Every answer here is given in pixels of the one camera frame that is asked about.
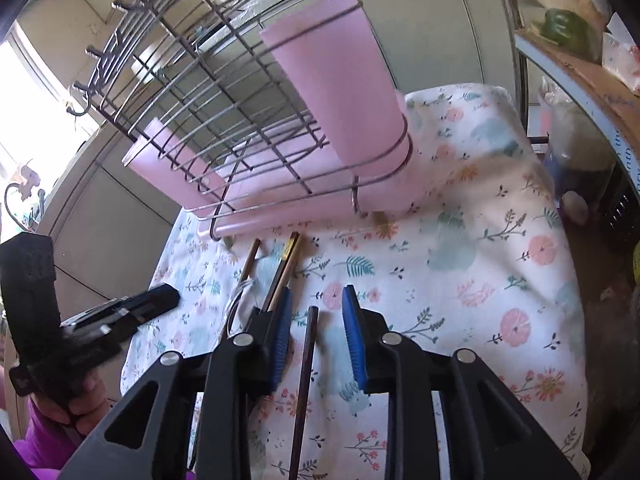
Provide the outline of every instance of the metal screw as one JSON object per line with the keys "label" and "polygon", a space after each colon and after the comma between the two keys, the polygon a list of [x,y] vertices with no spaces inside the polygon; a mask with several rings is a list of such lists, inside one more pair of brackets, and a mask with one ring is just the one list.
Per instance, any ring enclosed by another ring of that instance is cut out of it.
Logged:
{"label": "metal screw", "polygon": [[178,352],[166,352],[160,356],[160,364],[164,366],[173,366],[180,360]]}
{"label": "metal screw", "polygon": [[253,342],[253,336],[251,334],[247,334],[246,332],[239,333],[234,337],[234,345],[236,346],[249,346]]}
{"label": "metal screw", "polygon": [[469,350],[469,348],[463,348],[462,350],[458,350],[456,352],[456,358],[461,363],[469,364],[476,360],[476,353],[472,350]]}
{"label": "metal screw", "polygon": [[382,342],[385,345],[396,346],[402,342],[402,336],[398,332],[387,332],[382,335]]}

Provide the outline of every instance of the metal rack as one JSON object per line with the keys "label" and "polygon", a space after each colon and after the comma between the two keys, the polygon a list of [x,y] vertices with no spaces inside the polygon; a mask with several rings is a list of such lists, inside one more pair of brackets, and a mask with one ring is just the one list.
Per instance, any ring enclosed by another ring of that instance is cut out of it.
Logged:
{"label": "metal rack", "polygon": [[[386,180],[407,165],[413,145],[407,132],[398,132],[398,140],[385,153],[352,166],[301,177],[293,165],[322,149],[328,140],[319,125],[288,81],[282,69],[257,35],[268,20],[263,12],[250,12],[255,0],[135,0],[132,4],[114,2],[124,13],[104,50],[88,47],[86,52],[97,59],[87,84],[74,83],[82,92],[86,107],[91,108],[129,139],[145,137],[159,150],[159,158],[171,161],[173,171],[180,171],[202,194],[211,194],[214,203],[206,208],[212,220],[214,237],[217,218],[238,212],[275,206],[350,189],[354,212],[358,207],[358,188]],[[358,3],[332,20],[362,6]],[[327,22],[300,32],[298,38]],[[145,133],[154,117],[169,127],[180,139],[168,147]],[[304,149],[282,153],[284,142],[304,138]],[[393,171],[375,178],[358,179],[350,171],[370,164],[392,152],[405,138],[409,150],[404,161]],[[180,152],[188,146],[195,156],[178,162]],[[269,153],[268,160],[252,165],[248,159],[257,153]],[[206,164],[204,172],[192,171],[199,157]],[[270,186],[268,173],[286,168],[290,183]],[[210,185],[208,175],[224,176],[224,186]],[[310,182],[330,174],[345,172],[343,186],[312,190]],[[232,184],[262,178],[260,192],[283,186],[300,187],[300,196],[289,200],[238,206],[247,195],[228,198]]]}

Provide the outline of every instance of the white floral fabric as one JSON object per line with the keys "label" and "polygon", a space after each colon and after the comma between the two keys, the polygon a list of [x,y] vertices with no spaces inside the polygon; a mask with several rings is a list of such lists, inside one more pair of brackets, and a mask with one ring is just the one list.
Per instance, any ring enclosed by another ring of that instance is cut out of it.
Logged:
{"label": "white floral fabric", "polygon": [[366,396],[353,380],[340,312],[347,284],[361,306],[425,350],[473,349],[585,478],[582,307],[546,174],[503,89],[445,86],[409,94],[406,105],[414,156],[432,179],[405,214],[283,226],[237,236],[228,248],[200,240],[195,217],[180,213],[151,285],[169,283],[182,300],[133,338],[122,391],[162,352],[213,350],[252,240],[261,238],[262,247],[243,313],[262,304],[296,229],[305,245],[290,282],[293,343],[282,383],[250,415],[254,480],[288,474],[311,304],[321,321],[298,477],[383,478],[386,396]]}

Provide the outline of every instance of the chopstick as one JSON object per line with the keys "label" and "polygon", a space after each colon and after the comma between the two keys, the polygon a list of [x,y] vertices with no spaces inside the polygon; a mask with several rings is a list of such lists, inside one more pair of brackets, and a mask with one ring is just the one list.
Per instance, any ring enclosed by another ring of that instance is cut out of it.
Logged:
{"label": "chopstick", "polygon": [[298,385],[298,403],[296,405],[296,421],[293,427],[291,461],[289,463],[289,480],[298,478],[302,439],[305,432],[306,402],[309,397],[311,382],[311,365],[314,360],[314,345],[318,328],[318,307],[310,306],[306,316],[305,345],[302,351],[302,367],[300,368],[300,384]]}
{"label": "chopstick", "polygon": [[[260,238],[256,238],[254,243],[249,248],[249,254],[244,261],[244,266],[242,267],[242,272],[240,273],[240,279],[238,283],[244,282],[251,274],[251,270],[254,268],[255,263],[255,255],[258,253],[258,249],[260,248]],[[234,304],[229,309],[229,312],[226,314],[226,321],[224,325],[224,330],[222,332],[222,336],[220,336],[220,342],[225,342],[228,339],[228,333],[231,330],[231,324],[233,323],[234,317],[236,315],[236,310],[238,309],[238,304],[240,303],[240,297],[234,301]]]}
{"label": "chopstick", "polygon": [[293,252],[296,244],[298,243],[298,239],[300,238],[300,233],[293,231],[291,236],[289,237],[289,241],[287,245],[284,247],[282,251],[282,256],[280,257],[280,263],[278,264],[278,268],[276,269],[276,273],[273,277],[273,281],[271,282],[271,286],[269,287],[269,291],[267,292],[266,297],[264,298],[264,303],[262,304],[261,312],[266,312],[270,309],[271,300],[273,299],[276,291],[278,290],[278,286],[280,285],[280,280],[284,273],[285,268],[287,267],[287,262],[289,261],[289,257]]}
{"label": "chopstick", "polygon": [[280,277],[280,281],[276,286],[276,290],[273,293],[273,297],[271,298],[271,303],[267,307],[267,311],[271,311],[276,308],[278,301],[280,301],[280,295],[282,294],[282,289],[287,286],[289,280],[293,276],[293,273],[296,270],[296,265],[298,263],[298,256],[300,256],[300,251],[302,250],[302,236],[299,236],[293,244],[293,248],[289,254],[287,259],[287,265],[284,267],[282,272],[282,276]]}

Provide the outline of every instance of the purple sleeve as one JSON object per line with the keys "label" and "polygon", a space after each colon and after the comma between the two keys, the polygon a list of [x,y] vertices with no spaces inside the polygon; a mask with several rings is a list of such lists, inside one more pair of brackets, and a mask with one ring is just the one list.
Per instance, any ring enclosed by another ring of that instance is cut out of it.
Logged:
{"label": "purple sleeve", "polygon": [[[40,413],[31,399],[29,400],[29,411],[31,420],[26,438],[14,442],[15,449],[26,464],[34,470],[62,469],[62,466],[76,450],[76,446],[66,436],[59,424]],[[55,478],[55,476],[48,474],[43,476],[37,471],[34,472],[43,480]]]}

